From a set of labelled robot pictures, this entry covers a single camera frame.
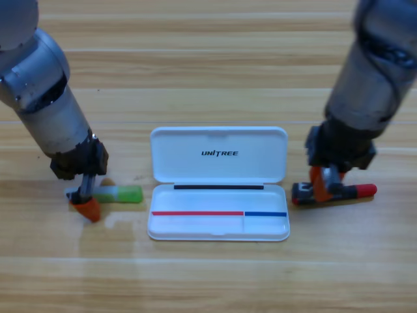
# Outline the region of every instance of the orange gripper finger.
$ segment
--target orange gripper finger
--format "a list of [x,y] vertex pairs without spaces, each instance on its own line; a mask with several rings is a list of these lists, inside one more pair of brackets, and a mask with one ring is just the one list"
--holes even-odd
[[73,204],[71,205],[78,211],[79,214],[88,218],[92,223],[100,220],[100,204],[94,198],[91,198],[87,203]]
[[[333,194],[329,193],[324,185],[323,177],[321,175],[321,168],[313,166],[309,171],[310,182],[313,185],[314,198],[317,202],[326,202],[333,198]],[[345,173],[339,173],[340,180],[345,177]]]

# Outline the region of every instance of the gray robot arm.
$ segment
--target gray robot arm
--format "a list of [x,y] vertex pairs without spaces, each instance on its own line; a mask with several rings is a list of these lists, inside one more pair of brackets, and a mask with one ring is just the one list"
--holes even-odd
[[22,120],[60,179],[84,174],[73,201],[91,198],[108,154],[74,98],[64,52],[37,29],[35,0],[0,0],[0,100]]
[[354,30],[326,119],[306,141],[319,201],[340,192],[344,173],[369,166],[373,139],[388,127],[417,75],[417,0],[360,0]]

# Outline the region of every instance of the wood grain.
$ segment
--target wood grain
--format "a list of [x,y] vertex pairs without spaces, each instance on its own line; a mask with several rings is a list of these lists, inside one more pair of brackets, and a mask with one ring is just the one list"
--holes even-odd
[[149,135],[160,126],[274,125],[287,175],[308,179],[306,135],[353,40],[353,0],[40,0],[70,85],[110,153],[108,177],[140,205],[69,208],[49,159],[0,106],[0,312],[415,313],[417,91],[348,184],[371,201],[300,209],[282,243],[149,239]]

